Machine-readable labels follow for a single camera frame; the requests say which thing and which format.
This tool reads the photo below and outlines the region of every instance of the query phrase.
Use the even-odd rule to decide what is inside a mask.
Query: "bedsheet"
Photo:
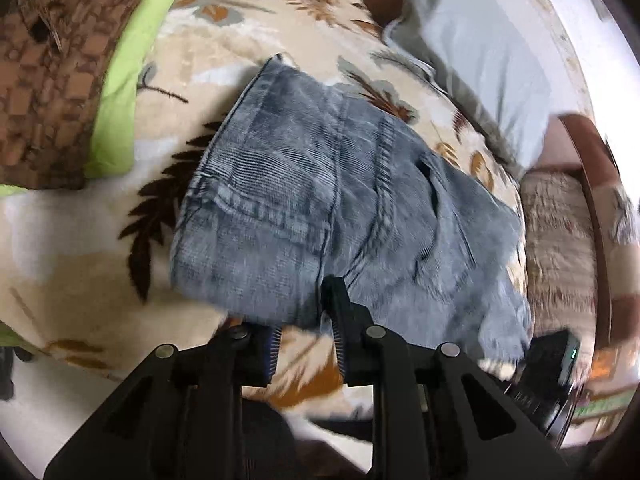
[[[403,120],[522,218],[516,185],[482,136],[379,34],[361,0],[175,0],[146,60],[163,92],[137,97],[132,171],[1,202],[0,320],[114,380],[159,344],[206,343],[226,314],[170,289],[175,215],[220,121],[277,53]],[[524,293],[524,229],[507,270]],[[295,328],[284,330],[273,383],[245,394],[313,416],[372,407],[370,388],[342,385],[331,338]]]

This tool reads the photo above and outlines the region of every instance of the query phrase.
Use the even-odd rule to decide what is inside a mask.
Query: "metal screw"
[[[371,325],[367,328],[367,335],[373,339],[380,339],[386,335],[386,330],[380,325]]]
[[[440,347],[440,351],[447,357],[457,357],[460,355],[460,347],[455,343],[444,343]]]
[[[244,339],[249,334],[249,331],[243,325],[236,325],[229,329],[229,337],[231,339]]]
[[[167,359],[174,354],[174,347],[171,345],[160,345],[156,348],[156,357],[159,359]]]

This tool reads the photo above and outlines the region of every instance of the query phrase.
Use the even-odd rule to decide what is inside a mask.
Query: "light gray pillow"
[[[551,90],[495,0],[404,0],[385,43],[431,75],[519,180],[538,160]]]

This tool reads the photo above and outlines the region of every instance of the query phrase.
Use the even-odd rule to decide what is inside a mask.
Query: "brown cloth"
[[[140,0],[14,0],[0,18],[0,183],[84,184],[104,73]]]

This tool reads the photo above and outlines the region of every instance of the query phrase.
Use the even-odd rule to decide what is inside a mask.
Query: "folded gray jeans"
[[[412,344],[515,361],[530,313],[506,263],[521,228],[398,118],[275,57],[194,174],[171,281],[250,320],[317,328],[322,279],[343,276]]]

